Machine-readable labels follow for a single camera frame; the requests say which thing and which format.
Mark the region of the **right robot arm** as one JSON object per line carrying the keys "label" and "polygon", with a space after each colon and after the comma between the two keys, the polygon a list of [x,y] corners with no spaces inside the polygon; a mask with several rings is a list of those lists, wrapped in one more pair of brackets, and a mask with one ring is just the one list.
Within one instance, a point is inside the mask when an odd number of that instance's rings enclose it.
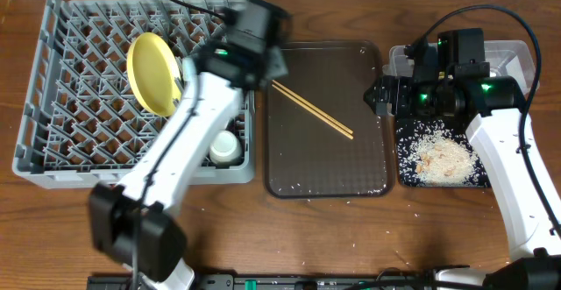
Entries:
{"label": "right robot arm", "polygon": [[383,75],[364,93],[380,116],[449,118],[479,156],[508,235],[510,264],[485,273],[469,267],[437,268],[432,286],[485,289],[560,287],[560,198],[522,112],[528,100],[511,76],[492,76],[480,28],[441,32],[407,46],[410,77]]}

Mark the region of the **yellow plate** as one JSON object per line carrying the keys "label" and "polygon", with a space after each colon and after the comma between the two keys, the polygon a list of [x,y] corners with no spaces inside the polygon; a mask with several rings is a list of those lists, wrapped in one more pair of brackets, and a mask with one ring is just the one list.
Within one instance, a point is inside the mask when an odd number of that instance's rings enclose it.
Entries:
{"label": "yellow plate", "polygon": [[164,39],[152,32],[140,34],[126,56],[126,72],[132,92],[143,109],[160,117],[174,114],[181,90],[178,63]]}

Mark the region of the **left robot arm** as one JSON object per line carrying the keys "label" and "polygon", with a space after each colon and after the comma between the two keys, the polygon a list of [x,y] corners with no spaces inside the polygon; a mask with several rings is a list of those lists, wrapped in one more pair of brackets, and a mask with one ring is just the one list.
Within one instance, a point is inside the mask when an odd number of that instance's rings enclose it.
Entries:
{"label": "left robot arm", "polygon": [[245,92],[287,74],[281,44],[291,15],[264,0],[245,0],[212,39],[183,59],[186,88],[174,114],[142,159],[116,185],[89,193],[94,247],[131,269],[127,289],[189,289],[187,238],[174,220],[212,141],[240,111]]}

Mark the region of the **white green cup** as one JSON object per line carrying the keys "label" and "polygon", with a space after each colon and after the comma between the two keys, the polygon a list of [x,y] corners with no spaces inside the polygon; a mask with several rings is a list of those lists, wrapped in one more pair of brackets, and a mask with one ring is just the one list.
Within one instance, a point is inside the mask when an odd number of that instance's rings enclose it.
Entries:
{"label": "white green cup", "polygon": [[219,166],[232,166],[242,156],[240,141],[230,131],[220,131],[209,147],[209,159]]}

